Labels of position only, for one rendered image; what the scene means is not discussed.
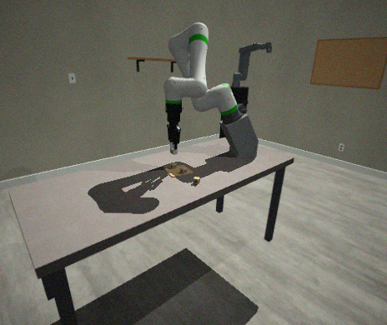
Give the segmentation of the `tan mat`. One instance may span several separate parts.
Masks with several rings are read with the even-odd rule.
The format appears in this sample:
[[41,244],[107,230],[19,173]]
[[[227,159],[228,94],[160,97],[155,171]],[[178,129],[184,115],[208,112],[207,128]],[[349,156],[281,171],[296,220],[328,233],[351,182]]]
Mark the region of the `tan mat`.
[[187,168],[187,167],[185,167],[184,165],[180,165],[180,166],[177,166],[177,168],[175,168],[175,169],[172,169],[172,168],[170,168],[170,167],[166,167],[166,168],[164,168],[164,170],[165,170],[172,178],[178,177],[178,176],[183,176],[183,175],[188,175],[188,174],[192,174],[192,173],[193,173],[191,170],[189,170],[189,169],[187,168],[187,173],[182,174],[182,173],[180,172],[180,168]]

